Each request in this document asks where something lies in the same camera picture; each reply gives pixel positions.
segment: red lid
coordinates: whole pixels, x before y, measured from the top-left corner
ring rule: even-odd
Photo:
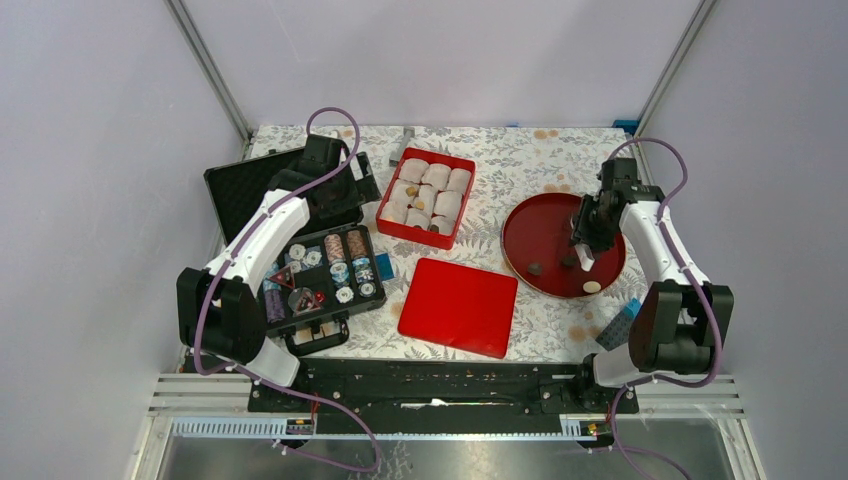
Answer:
[[[418,260],[398,332],[504,358],[518,280],[429,258]]]

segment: floral pattern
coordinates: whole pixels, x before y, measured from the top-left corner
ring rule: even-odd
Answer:
[[[352,144],[350,127],[318,127],[324,135],[338,132]],[[374,175],[385,192],[394,170],[389,154],[403,136],[402,127],[361,127],[360,149],[368,153]],[[303,146],[304,127],[262,126],[251,145],[251,158],[271,149]],[[350,339],[314,355],[333,358],[439,359],[492,361],[462,350],[400,335],[398,319],[409,291],[415,264],[428,256],[513,275],[504,261],[500,233],[510,211],[524,199],[544,192],[578,195],[597,190],[601,162],[624,133],[612,128],[457,128],[416,127],[409,146],[473,160],[477,175],[454,247],[439,250],[379,233],[378,202],[364,206],[365,220],[376,253],[388,252],[396,277],[384,283],[383,308],[350,319]],[[579,362],[601,351],[594,338],[631,298],[647,291],[642,269],[630,244],[624,271],[598,295],[562,300],[519,282],[505,360],[513,362]]]

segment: red box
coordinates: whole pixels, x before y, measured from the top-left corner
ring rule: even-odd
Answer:
[[[389,201],[389,195],[392,191],[392,187],[395,185],[395,181],[400,174],[400,168],[408,158],[420,158],[427,163],[441,163],[450,168],[461,168],[471,172],[471,178],[468,179],[468,187],[465,189],[465,193],[462,196],[462,206],[459,208],[459,216],[456,217],[456,224],[454,225],[453,232],[451,232],[450,235],[442,235],[440,233],[430,232],[420,228],[409,227],[380,218],[380,215],[383,213],[383,207],[386,205],[386,202]],[[456,234],[459,232],[459,224],[462,222],[462,215],[465,213],[465,205],[468,203],[468,196],[471,194],[471,186],[474,184],[474,176],[476,172],[477,166],[471,160],[442,155],[441,153],[436,152],[428,152],[427,150],[420,150],[417,148],[407,148],[403,151],[400,163],[395,168],[395,174],[392,176],[392,181],[386,189],[386,194],[383,195],[383,201],[380,202],[380,208],[377,209],[377,230],[380,233],[385,233],[386,235],[391,235],[393,237],[412,240],[413,242],[423,243],[424,245],[430,245],[444,250],[450,250],[453,247],[453,242],[456,240]]]

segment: white wall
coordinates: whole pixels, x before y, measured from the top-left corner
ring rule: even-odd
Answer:
[[[248,121],[609,126],[636,118],[698,0],[188,0]]]
[[[0,112],[0,478],[120,478],[240,142],[161,1],[3,2]]]
[[[848,469],[846,87],[848,3],[720,2],[646,133],[689,160],[675,223],[736,294],[726,365],[770,480]]]

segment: red round tray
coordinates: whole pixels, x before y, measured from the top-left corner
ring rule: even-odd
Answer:
[[[596,255],[591,271],[584,272],[579,262],[563,266],[560,260],[577,253],[568,246],[571,216],[580,208],[580,197],[567,193],[545,193],[521,202],[504,224],[501,244],[504,257],[519,278],[531,287],[560,298],[588,297],[583,284],[596,281],[601,291],[612,285],[624,268],[626,252],[621,234],[615,246]],[[542,266],[542,274],[531,275],[530,264]]]

